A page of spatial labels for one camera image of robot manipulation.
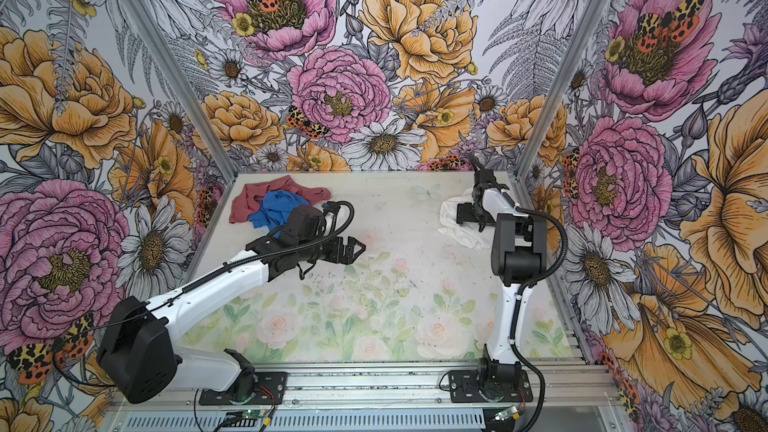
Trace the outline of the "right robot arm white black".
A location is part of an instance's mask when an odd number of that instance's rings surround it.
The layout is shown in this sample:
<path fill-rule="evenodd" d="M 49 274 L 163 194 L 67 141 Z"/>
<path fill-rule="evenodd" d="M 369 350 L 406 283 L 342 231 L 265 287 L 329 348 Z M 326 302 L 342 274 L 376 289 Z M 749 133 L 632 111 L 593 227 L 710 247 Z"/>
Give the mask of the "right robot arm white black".
<path fill-rule="evenodd" d="M 458 206 L 457 223 L 491 227 L 493 276 L 500 280 L 493 331 L 483 347 L 477 369 L 452 370 L 448 391 L 454 403 L 533 401 L 528 374 L 543 374 L 520 351 L 524 311 L 533 288 L 564 262 L 568 238 L 562 221 L 549 213 L 527 209 L 512 198 L 493 171 L 472 155 L 472 201 Z"/>

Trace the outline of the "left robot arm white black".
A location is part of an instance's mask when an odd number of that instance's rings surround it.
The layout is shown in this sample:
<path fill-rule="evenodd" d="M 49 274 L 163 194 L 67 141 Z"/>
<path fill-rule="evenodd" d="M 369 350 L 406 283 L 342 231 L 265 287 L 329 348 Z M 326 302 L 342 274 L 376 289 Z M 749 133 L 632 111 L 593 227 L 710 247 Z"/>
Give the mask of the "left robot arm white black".
<path fill-rule="evenodd" d="M 257 372 L 240 352 L 196 352 L 179 340 L 216 310 L 285 272 L 304 276 L 319 262 L 353 264 L 366 249 L 343 236 L 354 215 L 347 201 L 301 205 L 284 225 L 198 279 L 150 299 L 123 299 L 104 328 L 98 365 L 131 404 L 182 390 L 210 391 L 234 403 L 250 400 L 259 389 Z"/>

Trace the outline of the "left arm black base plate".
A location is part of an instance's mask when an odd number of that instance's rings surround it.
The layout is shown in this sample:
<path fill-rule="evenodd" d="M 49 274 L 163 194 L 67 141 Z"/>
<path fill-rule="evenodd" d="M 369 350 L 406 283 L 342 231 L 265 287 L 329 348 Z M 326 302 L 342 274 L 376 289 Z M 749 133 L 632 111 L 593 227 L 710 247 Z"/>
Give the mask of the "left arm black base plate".
<path fill-rule="evenodd" d="M 226 391 L 204 389 L 198 403 L 202 406 L 281 405 L 287 389 L 285 372 L 253 372 L 241 375 Z"/>

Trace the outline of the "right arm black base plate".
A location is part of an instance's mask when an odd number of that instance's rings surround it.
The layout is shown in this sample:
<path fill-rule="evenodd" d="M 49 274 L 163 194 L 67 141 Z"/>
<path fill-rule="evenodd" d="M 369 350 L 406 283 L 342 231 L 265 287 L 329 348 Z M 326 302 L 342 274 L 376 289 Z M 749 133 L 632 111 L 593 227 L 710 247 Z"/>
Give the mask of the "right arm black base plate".
<path fill-rule="evenodd" d="M 530 380 L 522 370 L 513 381 L 481 381 L 476 370 L 450 370 L 447 388 L 452 403 L 530 403 L 534 400 Z"/>

